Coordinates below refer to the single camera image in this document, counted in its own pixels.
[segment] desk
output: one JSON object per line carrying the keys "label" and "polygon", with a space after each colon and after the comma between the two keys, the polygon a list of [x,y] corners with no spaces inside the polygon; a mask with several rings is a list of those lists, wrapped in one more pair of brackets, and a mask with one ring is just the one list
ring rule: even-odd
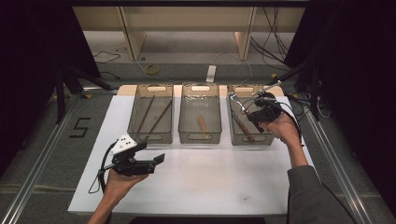
{"label": "desk", "polygon": [[[290,168],[286,146],[274,140],[267,147],[235,147],[231,144],[226,107],[226,88],[220,86],[221,133],[218,145],[182,145],[178,139],[180,86],[175,86],[173,144],[148,145],[138,160],[151,160],[165,153],[155,174],[136,185],[121,200],[114,213],[136,216],[265,216],[287,213]],[[133,89],[121,88],[121,94]],[[287,103],[286,97],[277,99]],[[89,194],[108,146],[126,133],[133,107],[132,95],[114,96],[92,154],[68,208],[78,214],[92,213],[102,192]],[[309,153],[304,148],[308,162]]]}

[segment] white tabletop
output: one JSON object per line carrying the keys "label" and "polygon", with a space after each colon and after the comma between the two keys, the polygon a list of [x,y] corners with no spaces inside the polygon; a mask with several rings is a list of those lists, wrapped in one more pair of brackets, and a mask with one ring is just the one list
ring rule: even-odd
{"label": "white tabletop", "polygon": [[[276,97],[289,103],[286,97]],[[102,191],[89,194],[108,146],[126,133],[133,96],[114,96],[97,136],[92,154],[68,208],[92,213]],[[217,145],[183,145],[178,138],[180,97],[175,96],[173,144],[148,145],[136,153],[152,160],[165,153],[155,173],[137,184],[113,210],[136,216],[265,216],[287,213],[290,159],[286,146],[275,139],[271,146],[231,144],[226,99],[220,96],[222,133]],[[304,147],[309,164],[313,162]]]}

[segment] dark gray sleeve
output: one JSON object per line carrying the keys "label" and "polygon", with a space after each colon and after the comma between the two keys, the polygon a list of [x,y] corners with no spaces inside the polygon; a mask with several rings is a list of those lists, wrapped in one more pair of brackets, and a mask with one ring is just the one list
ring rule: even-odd
{"label": "dark gray sleeve", "polygon": [[314,167],[288,170],[290,182],[290,223],[345,223],[344,211],[322,187]]}

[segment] person's left hand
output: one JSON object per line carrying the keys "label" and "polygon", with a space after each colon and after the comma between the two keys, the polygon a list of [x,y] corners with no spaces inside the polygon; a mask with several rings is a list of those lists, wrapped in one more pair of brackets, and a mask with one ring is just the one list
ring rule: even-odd
{"label": "person's left hand", "polygon": [[113,169],[110,169],[104,197],[119,202],[135,184],[146,179],[148,176],[149,175],[119,175]]}

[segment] hand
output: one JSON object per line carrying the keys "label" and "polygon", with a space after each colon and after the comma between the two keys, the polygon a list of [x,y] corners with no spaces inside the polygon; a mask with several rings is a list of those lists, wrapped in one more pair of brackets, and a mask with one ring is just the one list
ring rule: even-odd
{"label": "hand", "polygon": [[300,144],[299,133],[294,126],[293,121],[284,113],[272,122],[261,122],[260,127],[280,138],[286,145]]}
{"label": "hand", "polygon": [[149,175],[119,175],[113,169],[108,172],[104,197],[114,199],[119,202],[128,191],[140,181],[146,179]]}

